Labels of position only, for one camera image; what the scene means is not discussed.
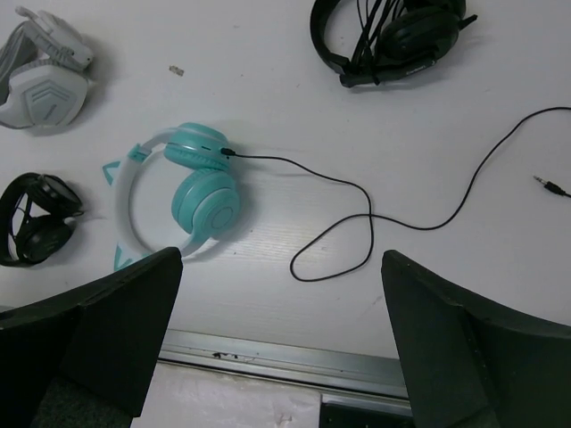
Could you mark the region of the teal cat-ear headphones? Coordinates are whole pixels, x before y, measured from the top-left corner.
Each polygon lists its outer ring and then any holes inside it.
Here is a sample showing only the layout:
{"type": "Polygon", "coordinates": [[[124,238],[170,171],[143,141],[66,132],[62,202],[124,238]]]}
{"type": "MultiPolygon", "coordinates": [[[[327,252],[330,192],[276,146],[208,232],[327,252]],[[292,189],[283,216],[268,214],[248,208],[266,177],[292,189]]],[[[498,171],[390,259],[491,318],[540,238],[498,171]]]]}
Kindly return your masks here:
{"type": "Polygon", "coordinates": [[[192,170],[175,191],[171,216],[187,238],[179,244],[182,258],[198,251],[208,240],[228,231],[240,211],[240,196],[229,174],[228,139],[214,128],[187,122],[158,132],[143,144],[135,144],[121,160],[102,166],[112,191],[112,209],[118,243],[113,269],[119,271],[151,255],[154,250],[139,239],[131,223],[131,189],[154,149],[163,145],[163,156],[192,170]]]}

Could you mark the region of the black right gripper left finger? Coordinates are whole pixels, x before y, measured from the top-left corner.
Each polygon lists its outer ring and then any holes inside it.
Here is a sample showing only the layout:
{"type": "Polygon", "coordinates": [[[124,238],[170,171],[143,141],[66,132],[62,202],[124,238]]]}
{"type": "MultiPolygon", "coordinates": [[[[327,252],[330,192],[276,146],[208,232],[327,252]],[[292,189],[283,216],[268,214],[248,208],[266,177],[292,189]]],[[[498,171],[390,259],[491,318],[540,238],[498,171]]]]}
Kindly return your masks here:
{"type": "Polygon", "coordinates": [[[3,427],[129,427],[141,416],[178,295],[170,247],[1,313],[3,427]]]}

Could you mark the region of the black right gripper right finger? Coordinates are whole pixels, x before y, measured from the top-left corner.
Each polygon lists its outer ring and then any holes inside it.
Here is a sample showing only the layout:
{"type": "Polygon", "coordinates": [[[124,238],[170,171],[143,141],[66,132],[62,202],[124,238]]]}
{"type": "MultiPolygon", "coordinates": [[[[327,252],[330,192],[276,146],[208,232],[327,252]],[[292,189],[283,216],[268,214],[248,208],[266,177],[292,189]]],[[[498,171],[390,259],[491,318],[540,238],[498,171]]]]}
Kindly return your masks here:
{"type": "Polygon", "coordinates": [[[381,277],[417,427],[568,427],[570,328],[456,285],[398,251],[381,277]]]}

